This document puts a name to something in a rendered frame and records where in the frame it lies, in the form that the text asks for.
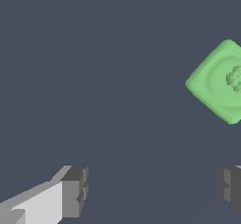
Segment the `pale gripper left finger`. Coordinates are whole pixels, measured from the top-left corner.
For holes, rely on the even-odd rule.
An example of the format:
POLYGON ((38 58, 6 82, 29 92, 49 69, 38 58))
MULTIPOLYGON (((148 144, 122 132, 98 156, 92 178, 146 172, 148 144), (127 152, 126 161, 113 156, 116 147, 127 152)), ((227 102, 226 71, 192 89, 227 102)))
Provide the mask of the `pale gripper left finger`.
POLYGON ((49 182, 0 203, 0 224, 59 224, 80 217, 88 196, 88 167, 64 166, 49 182))

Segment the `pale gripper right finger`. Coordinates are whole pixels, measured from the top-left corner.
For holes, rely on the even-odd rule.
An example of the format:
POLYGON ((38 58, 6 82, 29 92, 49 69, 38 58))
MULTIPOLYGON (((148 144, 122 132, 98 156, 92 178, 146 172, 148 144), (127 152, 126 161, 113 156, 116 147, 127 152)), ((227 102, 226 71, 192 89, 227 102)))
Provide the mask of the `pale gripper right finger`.
POLYGON ((241 166, 216 168, 218 194, 241 214, 241 166))

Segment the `green square block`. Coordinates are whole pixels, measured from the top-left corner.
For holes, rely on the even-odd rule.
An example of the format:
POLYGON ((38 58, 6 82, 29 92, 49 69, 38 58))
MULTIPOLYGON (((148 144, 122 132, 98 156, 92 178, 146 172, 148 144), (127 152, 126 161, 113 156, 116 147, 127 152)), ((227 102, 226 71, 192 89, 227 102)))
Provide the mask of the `green square block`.
POLYGON ((241 46, 224 40, 185 81, 191 93, 229 124, 241 120, 241 46))

